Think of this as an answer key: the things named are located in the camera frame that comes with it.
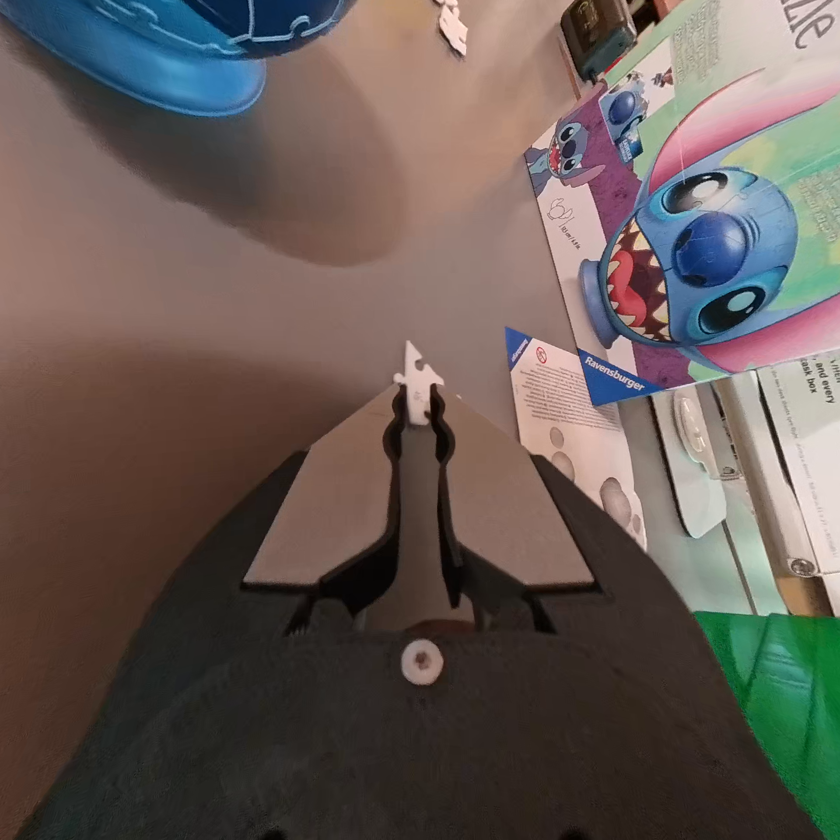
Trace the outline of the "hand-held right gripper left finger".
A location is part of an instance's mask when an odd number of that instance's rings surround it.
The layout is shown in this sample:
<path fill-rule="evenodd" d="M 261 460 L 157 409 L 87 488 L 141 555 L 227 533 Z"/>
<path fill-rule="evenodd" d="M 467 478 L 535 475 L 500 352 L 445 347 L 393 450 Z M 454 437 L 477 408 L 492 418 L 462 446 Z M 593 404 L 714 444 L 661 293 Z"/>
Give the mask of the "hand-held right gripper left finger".
<path fill-rule="evenodd" d="M 391 587 L 401 523 L 404 388 L 391 385 L 302 457 L 243 579 L 340 601 L 352 616 Z"/>

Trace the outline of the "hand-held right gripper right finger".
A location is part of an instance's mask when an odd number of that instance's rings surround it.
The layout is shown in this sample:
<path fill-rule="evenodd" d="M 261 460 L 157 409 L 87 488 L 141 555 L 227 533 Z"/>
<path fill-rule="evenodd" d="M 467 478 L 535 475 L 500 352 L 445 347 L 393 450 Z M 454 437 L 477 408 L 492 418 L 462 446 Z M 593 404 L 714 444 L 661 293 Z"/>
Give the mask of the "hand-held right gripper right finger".
<path fill-rule="evenodd" d="M 483 611 L 508 599 L 595 588 L 572 531 L 527 449 L 432 385 L 437 530 L 449 604 Z"/>

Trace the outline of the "blue puzzle ball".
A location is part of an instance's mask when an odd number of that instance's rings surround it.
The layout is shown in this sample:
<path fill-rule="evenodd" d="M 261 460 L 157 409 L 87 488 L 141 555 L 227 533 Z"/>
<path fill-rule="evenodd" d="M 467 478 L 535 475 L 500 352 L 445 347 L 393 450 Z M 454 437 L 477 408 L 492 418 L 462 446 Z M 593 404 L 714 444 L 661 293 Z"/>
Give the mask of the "blue puzzle ball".
<path fill-rule="evenodd" d="M 355 1 L 186 1 L 235 56 L 282 56 L 332 31 Z"/>

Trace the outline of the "puzzle instruction sheet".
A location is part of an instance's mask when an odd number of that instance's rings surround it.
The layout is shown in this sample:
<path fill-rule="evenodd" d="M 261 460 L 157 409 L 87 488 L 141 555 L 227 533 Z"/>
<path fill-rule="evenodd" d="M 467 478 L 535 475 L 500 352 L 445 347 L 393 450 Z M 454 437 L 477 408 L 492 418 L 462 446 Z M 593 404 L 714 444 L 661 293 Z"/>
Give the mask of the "puzzle instruction sheet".
<path fill-rule="evenodd" d="M 521 445 L 545 457 L 646 550 L 643 506 L 617 409 L 592 404 L 576 354 L 509 327 L 505 340 Z"/>

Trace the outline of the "colourful puzzle box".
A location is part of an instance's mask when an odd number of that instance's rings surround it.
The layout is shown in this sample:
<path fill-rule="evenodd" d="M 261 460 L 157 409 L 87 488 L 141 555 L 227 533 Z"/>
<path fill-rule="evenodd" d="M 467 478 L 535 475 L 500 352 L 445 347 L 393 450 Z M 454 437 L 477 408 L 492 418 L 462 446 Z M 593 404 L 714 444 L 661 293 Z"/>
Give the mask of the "colourful puzzle box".
<path fill-rule="evenodd" d="M 604 406 L 838 349 L 839 2 L 679 2 L 524 160 Z"/>

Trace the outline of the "white rounded card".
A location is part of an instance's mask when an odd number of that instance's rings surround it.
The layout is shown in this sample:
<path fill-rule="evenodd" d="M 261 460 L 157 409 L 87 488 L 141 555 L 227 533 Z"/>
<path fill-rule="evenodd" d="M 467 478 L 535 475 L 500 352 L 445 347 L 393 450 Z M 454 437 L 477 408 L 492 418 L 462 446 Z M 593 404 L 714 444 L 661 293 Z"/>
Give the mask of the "white rounded card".
<path fill-rule="evenodd" d="M 700 539 L 727 513 L 721 473 L 695 386 L 651 397 L 660 446 L 679 521 L 693 539 Z"/>

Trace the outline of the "white cardboard box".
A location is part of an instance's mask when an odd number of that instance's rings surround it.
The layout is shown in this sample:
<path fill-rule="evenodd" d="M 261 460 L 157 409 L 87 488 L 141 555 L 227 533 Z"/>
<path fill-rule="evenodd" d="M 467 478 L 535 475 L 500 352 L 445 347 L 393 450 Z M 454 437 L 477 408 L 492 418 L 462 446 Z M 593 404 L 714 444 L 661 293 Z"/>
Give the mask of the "white cardboard box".
<path fill-rule="evenodd" d="M 839 572 L 839 355 L 759 373 L 759 383 L 822 575 Z"/>
<path fill-rule="evenodd" d="M 785 611 L 797 616 L 832 616 L 757 373 L 718 380 L 712 389 L 749 496 L 773 587 Z"/>

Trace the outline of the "green plastic container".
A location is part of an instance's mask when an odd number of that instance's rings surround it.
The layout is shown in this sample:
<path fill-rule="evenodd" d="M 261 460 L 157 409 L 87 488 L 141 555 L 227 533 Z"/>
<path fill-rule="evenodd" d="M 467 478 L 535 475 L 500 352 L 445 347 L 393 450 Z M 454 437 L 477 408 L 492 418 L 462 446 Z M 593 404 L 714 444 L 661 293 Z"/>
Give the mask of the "green plastic container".
<path fill-rule="evenodd" d="M 756 739 L 826 838 L 839 838 L 839 620 L 696 612 Z"/>

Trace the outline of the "black electronic device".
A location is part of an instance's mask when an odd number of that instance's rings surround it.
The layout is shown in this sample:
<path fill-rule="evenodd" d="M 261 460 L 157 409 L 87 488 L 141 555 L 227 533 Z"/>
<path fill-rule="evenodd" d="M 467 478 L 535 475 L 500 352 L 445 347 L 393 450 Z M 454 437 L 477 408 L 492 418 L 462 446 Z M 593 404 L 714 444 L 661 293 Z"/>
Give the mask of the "black electronic device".
<path fill-rule="evenodd" d="M 637 43 L 625 1 L 573 1 L 560 26 L 577 75 L 596 83 Z"/>

